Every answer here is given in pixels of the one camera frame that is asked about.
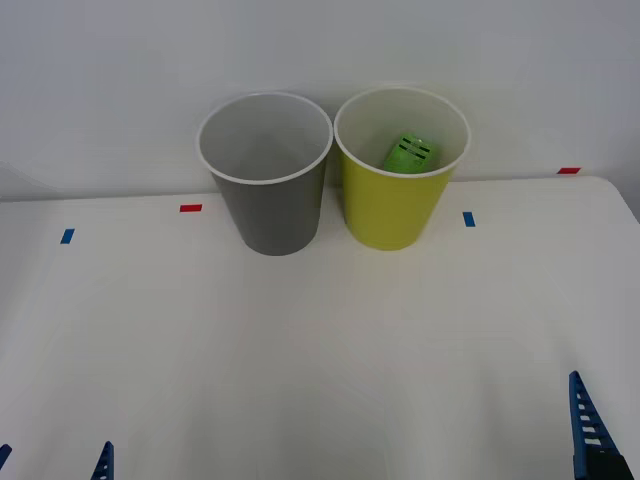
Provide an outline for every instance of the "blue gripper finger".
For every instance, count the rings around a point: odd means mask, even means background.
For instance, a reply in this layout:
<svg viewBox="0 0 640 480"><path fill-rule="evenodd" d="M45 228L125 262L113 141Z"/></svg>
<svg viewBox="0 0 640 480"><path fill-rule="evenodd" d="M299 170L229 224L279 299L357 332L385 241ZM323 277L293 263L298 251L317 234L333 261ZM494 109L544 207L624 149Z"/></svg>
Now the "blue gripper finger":
<svg viewBox="0 0 640 480"><path fill-rule="evenodd" d="M104 444L91 480L113 480L113 444L111 442Z"/></svg>
<svg viewBox="0 0 640 480"><path fill-rule="evenodd" d="M4 466L4 462L7 461L7 458L9 458L9 455L11 454L11 447L7 444L4 444L2 447L0 447L0 470L2 470L2 467Z"/></svg>
<svg viewBox="0 0 640 480"><path fill-rule="evenodd" d="M569 376L569 405L576 480L633 480L578 372Z"/></svg>

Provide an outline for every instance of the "gray cup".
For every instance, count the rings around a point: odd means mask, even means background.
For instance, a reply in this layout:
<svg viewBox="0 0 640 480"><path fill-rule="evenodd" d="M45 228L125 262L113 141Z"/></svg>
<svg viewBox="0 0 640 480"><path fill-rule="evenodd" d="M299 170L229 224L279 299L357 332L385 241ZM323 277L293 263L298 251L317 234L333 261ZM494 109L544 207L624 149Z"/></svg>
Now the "gray cup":
<svg viewBox="0 0 640 480"><path fill-rule="evenodd" d="M247 95L214 110L197 142L249 248L288 255L311 242L333 142L319 106L289 93Z"/></svg>

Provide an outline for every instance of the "tape marker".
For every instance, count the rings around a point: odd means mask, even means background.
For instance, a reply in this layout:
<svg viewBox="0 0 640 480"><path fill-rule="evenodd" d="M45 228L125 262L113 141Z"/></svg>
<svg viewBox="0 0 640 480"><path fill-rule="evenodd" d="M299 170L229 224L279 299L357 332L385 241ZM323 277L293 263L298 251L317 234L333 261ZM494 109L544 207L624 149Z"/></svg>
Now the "tape marker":
<svg viewBox="0 0 640 480"><path fill-rule="evenodd" d="M71 243L71 237L73 237L73 232L75 232L75 228L67 228L62 235L62 240L60 240L60 245L68 245Z"/></svg>
<svg viewBox="0 0 640 480"><path fill-rule="evenodd" d="M462 212L462 216L464 217L464 224L467 227L475 227L476 222L473 220L473 213L471 212Z"/></svg>
<svg viewBox="0 0 640 480"><path fill-rule="evenodd" d="M575 175L580 171L580 167L564 167L558 170L558 175Z"/></svg>
<svg viewBox="0 0 640 480"><path fill-rule="evenodd" d="M180 205L180 212L181 213L200 212L201 210L202 210L202 204L201 203L194 204L194 205Z"/></svg>

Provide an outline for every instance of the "white wall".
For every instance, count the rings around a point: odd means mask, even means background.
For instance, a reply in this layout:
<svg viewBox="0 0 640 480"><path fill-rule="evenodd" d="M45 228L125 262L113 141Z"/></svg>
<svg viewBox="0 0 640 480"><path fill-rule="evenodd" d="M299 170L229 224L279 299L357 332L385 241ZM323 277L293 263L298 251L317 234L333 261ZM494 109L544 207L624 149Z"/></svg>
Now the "white wall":
<svg viewBox="0 0 640 480"><path fill-rule="evenodd" d="M2 0L0 195L203 191L198 122L285 89L333 115L387 81L456 102L458 178L611 179L640 213L637 0Z"/></svg>

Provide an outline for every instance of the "red tape marker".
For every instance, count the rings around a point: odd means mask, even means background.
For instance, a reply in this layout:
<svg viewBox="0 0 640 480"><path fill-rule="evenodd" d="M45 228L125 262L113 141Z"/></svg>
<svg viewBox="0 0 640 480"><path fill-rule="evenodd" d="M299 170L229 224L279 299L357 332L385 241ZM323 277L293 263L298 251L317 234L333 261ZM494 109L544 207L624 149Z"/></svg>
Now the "red tape marker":
<svg viewBox="0 0 640 480"><path fill-rule="evenodd" d="M558 170L558 175L575 175L580 171L580 167L564 167Z"/></svg>
<svg viewBox="0 0 640 480"><path fill-rule="evenodd" d="M202 210L201 203L198 203L195 205L180 205L180 213L200 212L201 210Z"/></svg>

